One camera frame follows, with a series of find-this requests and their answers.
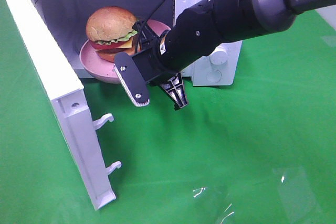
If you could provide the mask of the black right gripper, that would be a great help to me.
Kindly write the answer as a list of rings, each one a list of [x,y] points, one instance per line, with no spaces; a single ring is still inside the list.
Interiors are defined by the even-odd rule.
[[[183,78],[181,75],[184,66],[184,49],[179,38],[175,38],[175,29],[172,32],[165,30],[158,36],[145,24],[139,34],[141,51],[153,49],[162,73],[150,83],[159,85],[166,95],[174,102],[174,110],[188,105]]]

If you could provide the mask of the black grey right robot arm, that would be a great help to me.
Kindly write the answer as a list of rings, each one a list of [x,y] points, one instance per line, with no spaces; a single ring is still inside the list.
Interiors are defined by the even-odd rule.
[[[141,86],[129,90],[129,96],[136,106],[145,106],[148,82],[168,82],[222,43],[287,30],[303,12],[334,4],[335,0],[201,0],[183,10],[175,26],[148,50],[133,57]]]

